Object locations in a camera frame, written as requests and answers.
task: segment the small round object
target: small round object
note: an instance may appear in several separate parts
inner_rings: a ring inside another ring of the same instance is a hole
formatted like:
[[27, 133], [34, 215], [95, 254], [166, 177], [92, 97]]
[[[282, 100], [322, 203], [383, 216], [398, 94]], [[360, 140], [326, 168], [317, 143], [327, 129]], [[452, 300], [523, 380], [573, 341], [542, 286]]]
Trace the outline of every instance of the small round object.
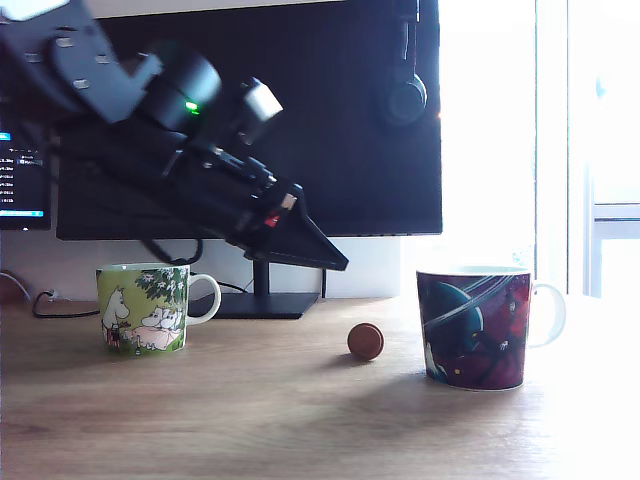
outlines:
[[356, 325], [347, 337], [349, 351], [363, 360], [373, 360], [384, 348], [384, 336], [378, 327], [370, 323]]

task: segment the mug rim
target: mug rim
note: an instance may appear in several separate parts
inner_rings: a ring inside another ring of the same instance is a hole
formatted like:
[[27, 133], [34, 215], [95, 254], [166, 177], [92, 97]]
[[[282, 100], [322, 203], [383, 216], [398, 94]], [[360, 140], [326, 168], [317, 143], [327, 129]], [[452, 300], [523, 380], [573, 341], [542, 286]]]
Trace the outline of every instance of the mug rim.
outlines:
[[189, 267], [189, 265], [169, 265], [168, 263], [160, 263], [160, 262], [143, 262], [143, 263], [114, 263], [109, 265], [103, 265], [101, 267], [96, 268], [99, 272], [129, 272], [129, 271], [139, 271], [139, 270], [160, 270], [164, 268], [184, 268]]
[[450, 277], [497, 276], [497, 275], [526, 275], [531, 269], [520, 265], [434, 265], [432, 267], [417, 268], [417, 274], [439, 275]]

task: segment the cable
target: cable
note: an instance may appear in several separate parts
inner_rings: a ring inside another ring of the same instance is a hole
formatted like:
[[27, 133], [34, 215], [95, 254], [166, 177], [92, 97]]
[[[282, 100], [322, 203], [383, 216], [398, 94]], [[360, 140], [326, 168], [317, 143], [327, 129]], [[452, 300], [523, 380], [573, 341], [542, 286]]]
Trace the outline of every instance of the cable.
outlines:
[[29, 292], [27, 292], [27, 289], [24, 288], [24, 285], [22, 285], [17, 278], [12, 277], [8, 273], [4, 273], [4, 272], [0, 272], [0, 277], [6, 277], [9, 280], [13, 281], [13, 283], [15, 283], [16, 285], [18, 285], [18, 287], [20, 287], [20, 290], [22, 290], [22, 293], [24, 293], [24, 296], [27, 298], [27, 300], [31, 301], [31, 295], [29, 295]]
[[[196, 273], [196, 272], [190, 272], [190, 274], [191, 274], [191, 275], [199, 275], [199, 274], [198, 274], [198, 273]], [[237, 290], [237, 291], [242, 292], [242, 293], [249, 293], [249, 292], [246, 290], [246, 288], [242, 288], [242, 287], [239, 287], [239, 286], [237, 286], [237, 285], [233, 285], [233, 284], [231, 284], [231, 283], [218, 282], [218, 285], [220, 285], [221, 287], [232, 288], [233, 290]]]
[[[49, 156], [49, 154], [60, 154], [60, 155], [66, 155], [68, 157], [73, 158], [74, 155], [71, 154], [70, 152], [67, 152], [63, 149], [60, 148], [53, 148], [51, 146], [49, 146], [47, 148], [47, 157]], [[56, 185], [61, 186], [61, 182], [60, 179], [58, 177], [56, 177], [52, 172], [48, 171], [47, 169], [44, 168], [44, 166], [41, 166], [41, 171], [44, 172], [45, 175], [48, 174], [49, 179], [54, 182]], [[181, 221], [182, 223], [184, 223], [187, 227], [189, 227], [190, 229], [193, 230], [194, 232], [194, 238], [196, 241], [196, 251], [193, 254], [193, 256], [189, 259], [185, 259], [185, 258], [172, 258], [171, 255], [169, 255], [166, 250], [164, 250], [155, 240], [151, 239], [151, 238], [140, 238], [139, 241], [140, 243], [142, 243], [142, 245], [144, 245], [144, 247], [153, 255], [155, 256], [158, 260], [160, 260], [163, 263], [166, 263], [168, 265], [173, 265], [173, 266], [177, 266], [177, 267], [181, 267], [184, 265], [192, 265], [194, 263], [196, 263], [198, 260], [200, 260], [202, 258], [202, 254], [204, 252], [204, 240], [202, 238], [202, 235], [198, 229], [198, 227], [196, 225], [194, 225], [191, 222], [187, 222], [185, 221], [183, 218], [179, 218], [177, 215], [173, 214], [172, 212], [168, 212], [170, 214], [170, 216], [154, 216], [154, 215], [140, 215], [140, 214], [132, 214], [129, 213], [129, 211], [127, 210], [127, 206], [126, 205], [122, 205], [120, 206], [120, 208], [115, 208], [115, 207], [111, 207], [111, 206], [107, 206], [105, 204], [103, 204], [102, 202], [99, 202], [93, 198], [90, 198], [89, 195], [86, 195], [86, 193], [81, 192], [78, 189], [75, 189], [73, 186], [67, 185], [66, 182], [64, 184], [65, 188], [70, 188], [72, 190], [75, 191], [75, 193], [77, 195], [80, 195], [82, 198], [84, 198], [85, 200], [88, 200], [89, 202], [91, 202], [93, 204], [94, 207], [100, 208], [102, 210], [108, 211], [110, 213], [125, 217], [125, 219], [129, 222], [129, 226], [132, 228], [132, 230], [134, 231], [134, 233], [139, 233], [139, 228], [138, 225], [136, 224], [135, 220], [141, 219], [141, 218], [156, 218], [156, 219], [163, 219], [163, 220], [168, 220], [169, 218], [173, 217], [179, 221]]]
[[327, 269], [322, 269], [322, 298], [327, 298]]
[[44, 315], [42, 313], [38, 313], [38, 303], [40, 302], [40, 298], [43, 295], [48, 295], [53, 297], [53, 293], [51, 292], [40, 292], [33, 302], [33, 307], [31, 307], [31, 313], [35, 318], [82, 318], [82, 317], [91, 317], [93, 315], [98, 315], [100, 310], [93, 310], [91, 312], [82, 312], [82, 313], [56, 313], [56, 314], [48, 314]]

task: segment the mug handle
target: mug handle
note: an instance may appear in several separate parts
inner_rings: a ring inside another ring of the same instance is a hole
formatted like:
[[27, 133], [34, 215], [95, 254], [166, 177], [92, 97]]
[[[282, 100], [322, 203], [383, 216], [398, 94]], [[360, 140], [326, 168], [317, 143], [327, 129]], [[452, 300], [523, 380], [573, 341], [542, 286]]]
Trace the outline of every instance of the mug handle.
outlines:
[[189, 286], [193, 285], [198, 280], [206, 280], [213, 287], [213, 305], [209, 309], [207, 313], [202, 315], [201, 317], [190, 317], [187, 315], [186, 324], [187, 325], [199, 325], [204, 322], [208, 322], [211, 320], [216, 313], [218, 313], [218, 309], [220, 308], [220, 302], [222, 301], [222, 293], [220, 292], [220, 285], [216, 282], [216, 279], [211, 275], [205, 275], [203, 273], [199, 273], [198, 275], [190, 275], [188, 284]]
[[549, 332], [547, 339], [542, 343], [527, 345], [527, 347], [529, 348], [538, 348], [549, 345], [560, 336], [560, 334], [564, 330], [564, 325], [567, 322], [567, 304], [564, 300], [564, 295], [562, 295], [562, 293], [560, 293], [560, 290], [558, 290], [553, 285], [538, 282], [534, 282], [533, 288], [531, 289], [531, 295], [533, 296], [534, 292], [536, 290], [540, 290], [541, 288], [546, 288], [551, 291], [553, 303], [555, 304], [556, 317], [553, 321], [553, 326], [551, 327], [551, 331]]

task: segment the monitor screen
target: monitor screen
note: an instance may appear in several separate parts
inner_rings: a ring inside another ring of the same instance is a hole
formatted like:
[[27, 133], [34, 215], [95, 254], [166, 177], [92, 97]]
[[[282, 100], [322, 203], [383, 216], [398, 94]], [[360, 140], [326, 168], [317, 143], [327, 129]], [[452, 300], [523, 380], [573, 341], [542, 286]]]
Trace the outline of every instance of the monitor screen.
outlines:
[[[439, 18], [423, 1], [417, 32], [417, 73], [428, 92], [424, 115], [397, 128], [379, 100], [397, 51], [398, 24], [389, 0], [183, 12], [101, 20], [121, 59], [167, 38], [200, 51], [223, 88], [256, 77], [284, 111], [251, 148], [276, 177], [302, 185], [310, 217], [331, 237], [442, 232]], [[82, 178], [61, 162], [58, 237], [127, 239], [127, 222], [97, 212], [82, 192], [158, 215], [143, 197], [107, 179]], [[140, 220], [155, 238], [185, 238], [177, 221]]]
[[39, 171], [47, 165], [7, 127], [0, 119], [0, 230], [49, 229], [50, 185]]

